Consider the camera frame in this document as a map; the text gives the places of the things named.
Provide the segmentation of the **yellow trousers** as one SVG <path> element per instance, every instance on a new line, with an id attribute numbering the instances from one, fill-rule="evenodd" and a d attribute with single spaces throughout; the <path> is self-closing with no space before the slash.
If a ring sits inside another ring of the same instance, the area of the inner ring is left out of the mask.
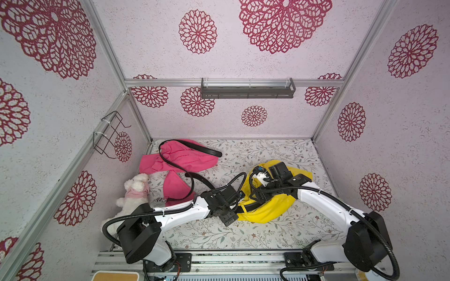
<path id="1" fill-rule="evenodd" d="M 269 168 L 276 163 L 284 162 L 280 160 L 271 160 L 258 166 Z M 296 195 L 297 190 L 293 187 L 311 182 L 313 180 L 313 174 L 311 172 L 294 167 L 287 166 L 287 168 L 294 176 L 291 180 L 288 181 L 292 185 L 290 187 L 290 190 L 287 192 L 279 192 L 278 190 L 266 190 L 266 193 L 269 192 L 273 194 L 273 198 L 268 203 L 264 204 L 262 207 L 256 209 L 255 211 L 237 214 L 239 216 L 239 221 L 265 224 L 283 215 L 295 203 L 295 201 L 298 199 L 298 196 Z"/>

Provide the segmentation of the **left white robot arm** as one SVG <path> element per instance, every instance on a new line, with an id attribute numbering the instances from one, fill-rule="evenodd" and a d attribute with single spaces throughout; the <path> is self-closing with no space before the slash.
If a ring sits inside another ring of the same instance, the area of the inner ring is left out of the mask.
<path id="1" fill-rule="evenodd" d="M 236 207 L 243 198 L 242 191 L 238 192 L 228 185 L 169 207 L 140 205 L 117 229 L 126 263 L 148 261 L 167 271 L 176 262 L 176 254 L 170 243 L 163 239 L 165 232 L 211 217 L 218 217 L 229 226 L 238 219 Z"/>

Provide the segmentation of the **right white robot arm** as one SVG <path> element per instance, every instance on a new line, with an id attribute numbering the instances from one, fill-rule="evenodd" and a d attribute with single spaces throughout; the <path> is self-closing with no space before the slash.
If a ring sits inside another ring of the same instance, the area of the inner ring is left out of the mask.
<path id="1" fill-rule="evenodd" d="M 259 201 L 274 199 L 277 195 L 290 196 L 313 207 L 338 226 L 345 234 L 342 242 L 317 240 L 302 250 L 303 266 L 309 269 L 348 262 L 363 272 L 377 272 L 377 264 L 393 256 L 391 241 L 383 217 L 372 211 L 352 208 L 335 196 L 320 189 L 311 178 L 294 174 L 285 163 L 276 163 L 269 168 L 257 166 L 253 169 L 251 191 Z"/>

